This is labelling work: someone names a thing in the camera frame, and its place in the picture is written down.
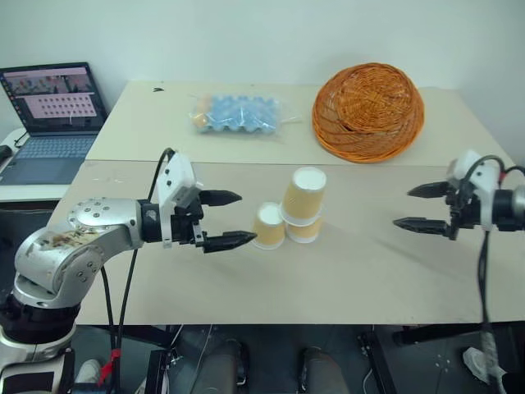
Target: person's leg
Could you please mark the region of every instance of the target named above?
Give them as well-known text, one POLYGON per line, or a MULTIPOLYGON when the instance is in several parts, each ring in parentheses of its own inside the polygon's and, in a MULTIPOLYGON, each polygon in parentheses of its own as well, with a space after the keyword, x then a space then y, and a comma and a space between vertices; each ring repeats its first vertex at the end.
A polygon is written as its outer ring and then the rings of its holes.
POLYGON ((340 366, 317 348, 304 352, 300 380, 301 388, 308 394, 349 394, 340 366))
POLYGON ((216 348, 204 361, 191 394, 235 394, 240 343, 229 340, 216 348))

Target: stacked paper cups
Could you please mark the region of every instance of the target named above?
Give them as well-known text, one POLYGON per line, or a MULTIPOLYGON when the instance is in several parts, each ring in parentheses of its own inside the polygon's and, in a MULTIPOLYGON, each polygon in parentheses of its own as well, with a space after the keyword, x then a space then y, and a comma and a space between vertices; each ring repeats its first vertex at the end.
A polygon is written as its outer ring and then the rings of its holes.
POLYGON ((294 172, 282 203, 265 203, 258 210, 253 225, 258 237, 253 244, 275 249, 282 244, 285 232, 295 242, 314 242, 321 229, 325 187, 326 174, 318 168, 302 167, 294 172))
POLYGON ((281 203, 281 215, 290 239, 301 244, 317 239, 325 187, 326 175, 318 168, 302 167, 294 172, 281 203))

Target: orange woven basket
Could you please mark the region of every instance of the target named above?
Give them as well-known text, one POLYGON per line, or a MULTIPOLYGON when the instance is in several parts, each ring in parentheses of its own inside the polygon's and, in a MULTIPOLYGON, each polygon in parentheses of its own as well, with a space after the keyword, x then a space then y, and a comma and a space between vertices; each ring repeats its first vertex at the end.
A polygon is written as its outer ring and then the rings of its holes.
POLYGON ((424 121, 418 90, 388 64, 347 68, 317 94, 313 129, 321 145, 340 158, 375 163, 397 156, 416 139, 424 121))

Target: cup rim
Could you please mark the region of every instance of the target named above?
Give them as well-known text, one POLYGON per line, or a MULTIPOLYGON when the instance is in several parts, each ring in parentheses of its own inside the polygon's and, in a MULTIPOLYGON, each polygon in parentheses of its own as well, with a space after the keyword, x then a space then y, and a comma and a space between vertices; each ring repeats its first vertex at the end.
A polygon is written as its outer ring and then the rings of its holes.
POLYGON ((294 174, 292 175, 292 182, 291 183, 297 190, 301 190, 304 193, 320 193, 320 192, 325 190, 325 188, 326 188, 326 181, 327 181, 326 173, 321 168, 317 168, 317 167, 314 167, 314 166, 306 166, 306 167, 300 167, 300 168, 298 168, 298 169, 296 169, 294 171, 294 174), (320 172, 323 175, 323 184, 322 184, 322 187, 320 189, 313 190, 313 189, 303 188, 300 185, 298 185, 296 177, 298 176, 298 174, 301 171, 305 171, 305 170, 315 170, 316 172, 320 172))
POLYGON ((265 244, 259 244, 256 240, 253 240, 253 241, 250 242, 250 244, 252 244, 256 248, 259 248, 259 249, 262 249, 262 250, 274 250, 274 249, 277 249, 279 246, 281 246, 284 241, 285 241, 285 238, 283 238, 282 240, 280 240, 276 244, 265 245, 265 244))
POLYGON ((296 236, 293 232, 291 232, 288 227, 286 228, 286 235, 293 241, 299 243, 299 244, 309 244, 311 242, 314 242, 319 237, 319 231, 315 236, 310 236, 308 238, 302 237, 302 236, 296 236))
POLYGON ((307 218, 307 219, 299 219, 299 218, 294 218, 293 216, 290 216, 286 212, 286 209, 284 205, 282 204, 282 202, 279 204, 279 208, 281 211, 281 216, 285 222, 287 222, 288 224, 291 224, 292 226, 296 226, 296 227, 306 227, 306 226, 310 226, 311 224, 314 224, 316 220, 318 220, 321 217, 321 212, 324 206, 321 205, 317 213, 311 218, 307 218))
POLYGON ((256 213, 256 218, 257 220, 259 220, 264 226, 266 227, 270 227, 270 228, 276 228, 276 227, 281 227, 284 223, 283 223, 283 217, 281 215, 281 206, 278 204, 278 203, 274 203, 273 201, 266 201, 264 203, 262 203, 259 208, 257 209, 257 213, 256 213), (279 216, 281 216, 281 222, 277 223, 277 224, 273 224, 273 223, 268 223, 268 222, 264 222, 261 217, 259 216, 261 210, 264 208, 264 207, 268 207, 268 206, 272 206, 272 207, 275 207, 276 210, 277 210, 277 213, 279 214, 279 216))

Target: laptop screen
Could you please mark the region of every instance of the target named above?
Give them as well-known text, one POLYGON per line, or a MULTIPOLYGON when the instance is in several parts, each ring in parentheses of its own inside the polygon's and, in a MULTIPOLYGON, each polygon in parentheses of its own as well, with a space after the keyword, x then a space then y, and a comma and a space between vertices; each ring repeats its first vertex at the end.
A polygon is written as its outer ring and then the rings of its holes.
POLYGON ((106 121, 87 63, 0 69, 0 83, 30 133, 94 133, 106 121))

